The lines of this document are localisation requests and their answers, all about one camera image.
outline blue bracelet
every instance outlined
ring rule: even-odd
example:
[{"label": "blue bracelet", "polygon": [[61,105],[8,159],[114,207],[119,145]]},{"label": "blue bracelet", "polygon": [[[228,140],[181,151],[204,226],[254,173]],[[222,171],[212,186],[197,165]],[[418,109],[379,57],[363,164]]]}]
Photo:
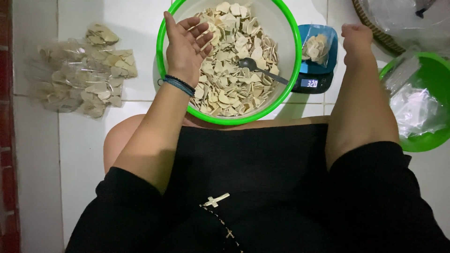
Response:
[{"label": "blue bracelet", "polygon": [[166,78],[163,79],[164,82],[170,83],[173,86],[177,87],[178,89],[184,91],[187,95],[190,97],[194,97],[195,95],[195,89],[192,87],[186,87],[187,84],[181,82],[179,79],[174,79],[166,75]]}]

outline digital kitchen scale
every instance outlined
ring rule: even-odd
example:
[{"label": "digital kitchen scale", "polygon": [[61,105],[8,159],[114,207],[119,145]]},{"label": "digital kitchen scale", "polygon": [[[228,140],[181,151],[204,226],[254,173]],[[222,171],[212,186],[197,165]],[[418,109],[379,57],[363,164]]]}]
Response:
[{"label": "digital kitchen scale", "polygon": [[328,43],[331,43],[331,49],[328,53],[327,67],[324,68],[310,60],[303,60],[297,82],[295,82],[291,91],[306,94],[324,93],[330,88],[334,76],[333,70],[338,57],[338,34],[332,27],[323,25],[300,25],[298,30],[300,31],[302,45],[305,43],[308,33],[314,36],[320,33],[333,35],[331,38],[328,38]]}]

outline wicker basket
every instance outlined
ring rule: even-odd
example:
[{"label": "wicker basket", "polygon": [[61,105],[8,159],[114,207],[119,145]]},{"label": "wicker basket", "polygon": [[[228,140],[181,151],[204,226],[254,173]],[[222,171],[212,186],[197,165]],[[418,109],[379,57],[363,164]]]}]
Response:
[{"label": "wicker basket", "polygon": [[399,46],[390,35],[387,35],[386,33],[382,32],[380,29],[378,29],[374,24],[372,24],[369,21],[367,15],[364,13],[364,10],[359,3],[359,0],[351,0],[351,1],[353,2],[353,6],[355,7],[356,13],[358,14],[358,17],[360,18],[361,22],[372,30],[373,37],[378,42],[380,42],[382,46],[384,46],[386,49],[388,49],[389,51],[391,51],[396,55],[400,55],[405,52],[405,49]]}]

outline hand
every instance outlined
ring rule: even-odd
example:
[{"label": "hand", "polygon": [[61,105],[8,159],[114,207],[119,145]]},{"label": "hand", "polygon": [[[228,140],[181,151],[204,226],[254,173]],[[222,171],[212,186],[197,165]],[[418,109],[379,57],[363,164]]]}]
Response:
[{"label": "hand", "polygon": [[371,45],[374,38],[372,30],[365,25],[356,24],[342,26],[343,47],[347,51],[344,59],[346,65],[358,62],[358,59],[372,54]]},{"label": "hand", "polygon": [[185,81],[195,88],[200,78],[200,67],[203,60],[212,50],[212,45],[208,45],[203,51],[201,48],[212,38],[213,34],[208,32],[208,23],[200,23],[200,18],[193,17],[175,23],[172,15],[164,12],[166,20],[167,36],[169,37],[169,46],[166,56],[169,65],[168,75],[174,76]]}]

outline metal spoon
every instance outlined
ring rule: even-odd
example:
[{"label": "metal spoon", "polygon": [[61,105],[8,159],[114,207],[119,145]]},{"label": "metal spoon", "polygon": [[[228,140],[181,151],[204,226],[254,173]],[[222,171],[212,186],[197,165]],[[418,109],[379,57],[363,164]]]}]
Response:
[{"label": "metal spoon", "polygon": [[262,69],[258,68],[258,66],[256,64],[256,61],[253,60],[252,58],[244,58],[244,59],[240,60],[239,61],[239,66],[241,68],[248,68],[248,69],[250,69],[250,71],[257,70],[257,71],[259,71],[261,73],[264,73],[265,75],[270,76],[271,78],[275,79],[275,81],[278,81],[278,82],[280,82],[280,83],[282,83],[284,85],[287,85],[289,83],[288,80],[286,80],[286,79],[284,79],[284,78],[282,78],[280,76],[277,76],[275,74],[270,73],[269,71],[262,70]]}]

